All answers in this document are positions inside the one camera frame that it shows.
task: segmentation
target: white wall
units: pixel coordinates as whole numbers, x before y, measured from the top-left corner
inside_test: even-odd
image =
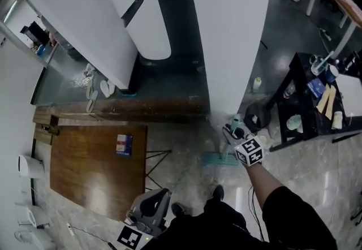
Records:
[[[30,201],[30,180],[19,177],[18,154],[30,154],[35,107],[30,104],[42,66],[7,40],[0,48],[0,248],[33,247],[14,238],[18,226],[14,202]]]
[[[264,27],[268,0],[194,0],[212,111],[235,114]]]
[[[24,26],[30,26],[34,21],[43,30],[46,29],[36,12],[28,4],[27,0],[18,0],[5,24],[19,39],[31,48],[33,46],[33,41],[25,34],[21,34],[20,31]]]
[[[127,88],[137,50],[111,0],[30,1],[90,63]]]

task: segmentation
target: small box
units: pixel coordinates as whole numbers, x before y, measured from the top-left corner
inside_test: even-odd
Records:
[[[317,99],[321,98],[326,89],[319,78],[314,78],[312,81],[308,82],[307,86]]]
[[[120,156],[129,157],[132,154],[132,136],[118,135],[116,153]]]
[[[244,141],[234,149],[236,157],[246,166],[252,166],[264,159],[264,148],[257,136]]]

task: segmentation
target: white lid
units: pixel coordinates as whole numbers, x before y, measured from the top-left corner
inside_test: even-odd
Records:
[[[27,208],[27,214],[28,214],[28,219],[29,219],[30,223],[36,228],[36,221],[35,221],[34,215],[29,208]]]
[[[23,155],[19,155],[18,171],[19,171],[19,174],[22,176],[28,176],[28,174],[29,174],[28,160]]]
[[[335,66],[333,66],[333,65],[329,66],[329,70],[330,70],[330,72],[332,72],[332,74],[335,77],[337,77],[339,75],[338,69]]]

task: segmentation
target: wooden table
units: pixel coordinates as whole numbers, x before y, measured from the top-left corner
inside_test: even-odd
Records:
[[[53,138],[50,188],[86,209],[122,221],[145,191],[146,126],[60,126]],[[116,154],[131,135],[130,157]]]
[[[311,15],[314,2],[315,0],[309,0],[309,5],[306,12],[307,16]],[[337,58],[339,53],[341,53],[342,49],[344,48],[344,46],[352,36],[352,33],[354,32],[355,28],[362,27],[362,19],[354,12],[354,10],[351,8],[351,6],[348,3],[346,3],[344,0],[335,0],[335,2],[344,11],[344,17],[339,23],[339,27],[342,28],[344,26],[344,23],[346,22],[348,17],[351,19],[351,24],[348,27],[347,31],[345,32],[337,48],[334,50],[334,54],[331,56],[333,59]]]

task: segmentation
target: wire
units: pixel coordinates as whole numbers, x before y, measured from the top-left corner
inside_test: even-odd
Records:
[[[257,222],[257,221],[256,221],[256,218],[255,218],[255,216],[254,216],[254,213],[253,213],[253,211],[252,211],[251,208],[250,208],[250,191],[251,191],[252,188],[253,188],[253,186],[251,186],[250,189],[249,189],[249,191],[248,191],[248,206],[249,206],[249,211],[250,211],[250,213],[252,214],[255,222]]]
[[[63,215],[61,215],[60,212],[59,212],[55,207],[53,207],[52,205],[50,205],[50,204],[49,204],[39,193],[37,193],[37,191],[35,191],[32,187],[30,187],[30,189],[32,189],[32,190],[34,191],[34,193],[35,193],[39,198],[41,198],[48,206],[50,206],[51,208],[53,208],[53,210],[55,210],[55,212],[56,212],[61,218],[63,218],[64,221],[66,221],[66,223],[68,223],[68,220],[65,219],[65,217],[63,217]],[[96,237],[96,238],[98,238],[98,239],[101,239],[101,240],[102,240],[103,242],[105,242],[105,243],[108,243],[108,241],[103,240],[102,238],[100,238],[100,237],[98,237],[98,236],[95,236],[95,235],[92,234],[92,233],[89,233],[89,232],[84,231],[84,230],[82,230],[82,229],[73,227],[72,225],[70,225],[70,227],[71,227],[71,228],[74,228],[74,229],[77,229],[77,230],[79,230],[79,231],[85,232],[85,233],[87,233],[87,234],[89,234],[89,235],[91,235],[91,236],[93,236],[93,237]]]
[[[298,10],[298,9],[297,9],[296,7],[294,7],[294,6],[290,6],[290,8],[292,8],[292,10],[294,10],[294,11],[303,13],[303,15],[305,16],[305,11]],[[321,42],[322,42],[322,44],[323,44],[323,46],[324,46],[324,49],[329,53],[330,50],[329,50],[327,44],[325,43],[325,41],[323,40],[323,37],[322,37],[322,34],[321,34],[321,31],[325,31],[325,32],[326,32],[326,30],[324,30],[323,28],[319,27],[319,26],[312,20],[312,17],[309,17],[309,20],[312,22],[312,24],[313,24],[314,26],[317,27],[317,29],[318,29],[318,34],[319,34],[319,38],[320,38],[320,40],[321,40]]]
[[[250,191],[251,189],[253,189],[253,194],[252,194],[252,201],[251,201],[251,206],[250,206]],[[255,190],[253,188],[253,186],[250,187],[249,191],[248,191],[248,206],[249,206],[249,211],[251,212],[255,222],[257,223],[258,225],[258,228],[259,228],[259,231],[260,231],[260,240],[262,242],[264,242],[264,236],[262,234],[262,229],[261,229],[261,226],[260,226],[260,221],[258,219],[258,216],[256,214],[256,209],[255,209],[255,203],[254,203],[254,194],[255,194]]]
[[[259,218],[256,214],[256,210],[255,210],[255,204],[254,204],[254,194],[255,194],[255,190],[253,189],[253,197],[252,197],[252,208],[254,210],[254,214],[255,214],[255,217],[257,219],[257,223],[258,223],[258,226],[259,226],[259,230],[260,230],[260,239],[262,242],[264,242],[264,236],[262,234],[262,230],[261,230],[261,226],[260,226],[260,222],[259,222]]]
[[[96,237],[96,238],[98,238],[99,240],[102,240],[102,241],[105,242],[105,243],[109,243],[108,241],[103,240],[102,238],[100,238],[100,237],[98,237],[98,236],[95,236],[95,234],[92,234],[92,233],[90,233],[90,232],[84,231],[84,230],[79,229],[79,228],[77,228],[77,227],[73,227],[73,226],[70,226],[70,227],[73,228],[73,229],[77,229],[77,230],[79,230],[79,231],[82,231],[82,232],[84,232],[84,233],[87,233],[87,234],[89,234],[89,235],[91,235],[91,236],[93,236],[93,237]]]

